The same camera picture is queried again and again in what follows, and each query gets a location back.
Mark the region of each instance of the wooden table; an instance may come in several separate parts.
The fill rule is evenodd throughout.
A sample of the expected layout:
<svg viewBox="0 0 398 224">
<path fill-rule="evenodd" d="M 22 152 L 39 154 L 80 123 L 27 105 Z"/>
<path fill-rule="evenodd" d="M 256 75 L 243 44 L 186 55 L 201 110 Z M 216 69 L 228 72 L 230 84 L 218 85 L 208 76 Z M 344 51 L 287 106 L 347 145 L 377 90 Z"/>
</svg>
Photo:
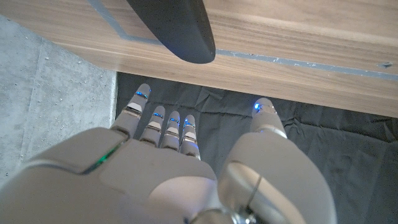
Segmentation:
<svg viewBox="0 0 398 224">
<path fill-rule="evenodd" d="M 159 44 L 125 0 L 3 0 L 0 13 L 103 68 L 398 118 L 398 1 L 205 6 L 206 65 Z"/>
</svg>

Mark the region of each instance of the white robotic arm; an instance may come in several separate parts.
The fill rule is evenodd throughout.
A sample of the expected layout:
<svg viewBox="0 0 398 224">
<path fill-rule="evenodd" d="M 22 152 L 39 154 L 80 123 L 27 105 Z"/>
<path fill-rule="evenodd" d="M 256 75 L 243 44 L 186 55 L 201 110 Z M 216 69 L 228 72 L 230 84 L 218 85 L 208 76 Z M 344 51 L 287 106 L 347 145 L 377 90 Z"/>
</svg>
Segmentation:
<svg viewBox="0 0 398 224">
<path fill-rule="evenodd" d="M 253 109 L 218 180 L 200 160 L 195 119 L 158 106 L 139 140 L 143 84 L 110 129 L 42 152 L 0 189 L 0 223 L 336 223 L 322 174 L 286 138 L 271 101 Z"/>
</svg>

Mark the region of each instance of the green led light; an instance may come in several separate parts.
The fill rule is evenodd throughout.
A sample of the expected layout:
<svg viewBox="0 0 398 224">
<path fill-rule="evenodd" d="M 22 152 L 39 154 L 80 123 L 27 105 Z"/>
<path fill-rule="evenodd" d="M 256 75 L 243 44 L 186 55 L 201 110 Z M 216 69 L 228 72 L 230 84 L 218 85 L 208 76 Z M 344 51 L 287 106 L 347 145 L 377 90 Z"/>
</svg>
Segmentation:
<svg viewBox="0 0 398 224">
<path fill-rule="evenodd" d="M 92 166 L 87 168 L 87 170 L 83 171 L 81 174 L 86 175 L 89 174 L 91 171 L 97 169 L 102 163 L 104 163 L 116 150 L 120 148 L 122 144 L 118 144 L 116 147 L 113 149 L 109 150 L 103 157 L 98 159 Z"/>
</svg>

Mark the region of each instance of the black object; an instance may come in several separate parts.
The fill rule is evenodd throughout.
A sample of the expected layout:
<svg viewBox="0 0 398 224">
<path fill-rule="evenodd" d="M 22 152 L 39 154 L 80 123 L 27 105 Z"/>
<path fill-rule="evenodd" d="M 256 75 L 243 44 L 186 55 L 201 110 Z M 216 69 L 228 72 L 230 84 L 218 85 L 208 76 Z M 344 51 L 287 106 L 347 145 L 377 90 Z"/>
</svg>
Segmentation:
<svg viewBox="0 0 398 224">
<path fill-rule="evenodd" d="M 177 57 L 214 60 L 216 47 L 202 0 L 127 0 L 150 31 Z"/>
</svg>

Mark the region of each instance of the gray concrete wall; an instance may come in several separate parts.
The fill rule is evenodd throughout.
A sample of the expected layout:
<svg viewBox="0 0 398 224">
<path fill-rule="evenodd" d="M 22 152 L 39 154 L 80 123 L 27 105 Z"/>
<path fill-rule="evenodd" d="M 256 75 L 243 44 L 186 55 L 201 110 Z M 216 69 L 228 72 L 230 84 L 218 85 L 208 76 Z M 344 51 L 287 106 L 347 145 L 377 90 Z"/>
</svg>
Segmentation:
<svg viewBox="0 0 398 224">
<path fill-rule="evenodd" d="M 0 15 L 0 186 L 38 152 L 110 127 L 116 94 L 116 72 Z"/>
</svg>

